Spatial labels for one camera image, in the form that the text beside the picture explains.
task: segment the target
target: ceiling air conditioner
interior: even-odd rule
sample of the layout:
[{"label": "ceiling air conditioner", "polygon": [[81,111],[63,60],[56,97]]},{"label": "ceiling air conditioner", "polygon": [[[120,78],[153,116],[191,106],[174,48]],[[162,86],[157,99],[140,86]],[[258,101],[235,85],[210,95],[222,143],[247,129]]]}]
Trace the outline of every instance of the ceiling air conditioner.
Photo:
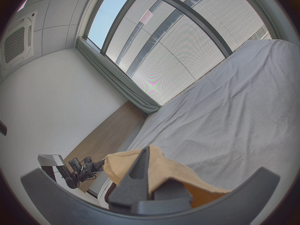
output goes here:
[{"label": "ceiling air conditioner", "polygon": [[33,56],[33,27],[37,11],[29,13],[10,25],[0,43],[3,70]]}]

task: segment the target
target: louvered facade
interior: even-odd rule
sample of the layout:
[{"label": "louvered facade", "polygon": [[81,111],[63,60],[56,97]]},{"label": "louvered facade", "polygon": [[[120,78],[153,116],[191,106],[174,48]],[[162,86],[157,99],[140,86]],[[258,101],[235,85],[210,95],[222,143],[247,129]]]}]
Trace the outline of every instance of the louvered facade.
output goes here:
[{"label": "louvered facade", "polygon": [[[271,39],[246,0],[181,1],[204,17],[232,51],[248,39]],[[259,29],[264,32],[263,37],[258,36]],[[161,0],[135,0],[116,29],[106,54],[160,104],[225,59],[197,24]]]}]

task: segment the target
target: yellow garment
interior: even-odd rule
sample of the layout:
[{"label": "yellow garment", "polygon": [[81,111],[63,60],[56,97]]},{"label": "yellow garment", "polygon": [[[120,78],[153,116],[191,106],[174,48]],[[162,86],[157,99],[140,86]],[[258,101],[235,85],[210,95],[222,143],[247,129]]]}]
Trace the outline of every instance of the yellow garment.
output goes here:
[{"label": "yellow garment", "polygon": [[[189,167],[166,158],[162,150],[150,145],[148,166],[149,196],[169,179],[182,182],[193,195],[192,208],[216,200],[229,190],[214,187],[202,181]],[[108,154],[103,166],[108,177],[118,186],[142,149]]]}]

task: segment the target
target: brown wooden board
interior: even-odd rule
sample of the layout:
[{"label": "brown wooden board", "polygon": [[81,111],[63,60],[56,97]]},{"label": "brown wooden board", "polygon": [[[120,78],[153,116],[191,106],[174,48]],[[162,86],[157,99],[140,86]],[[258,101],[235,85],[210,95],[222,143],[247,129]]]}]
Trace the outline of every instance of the brown wooden board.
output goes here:
[{"label": "brown wooden board", "polygon": [[[69,165],[69,161],[73,158],[82,161],[85,157],[91,157],[93,162],[98,162],[106,155],[115,153],[143,115],[144,112],[132,102],[127,101],[124,103],[64,159],[68,169],[71,172],[73,171]],[[86,192],[93,182],[94,180],[81,182],[79,189]]]}]

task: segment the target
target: gray curtain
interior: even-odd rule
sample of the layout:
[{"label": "gray curtain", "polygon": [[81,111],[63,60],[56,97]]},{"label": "gray curtain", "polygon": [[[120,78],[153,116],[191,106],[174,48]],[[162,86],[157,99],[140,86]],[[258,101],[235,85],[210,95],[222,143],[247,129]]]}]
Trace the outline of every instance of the gray curtain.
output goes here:
[{"label": "gray curtain", "polygon": [[86,40],[81,37],[77,38],[76,48],[82,52],[115,89],[145,113],[151,114],[161,107],[115,64],[92,48]]}]

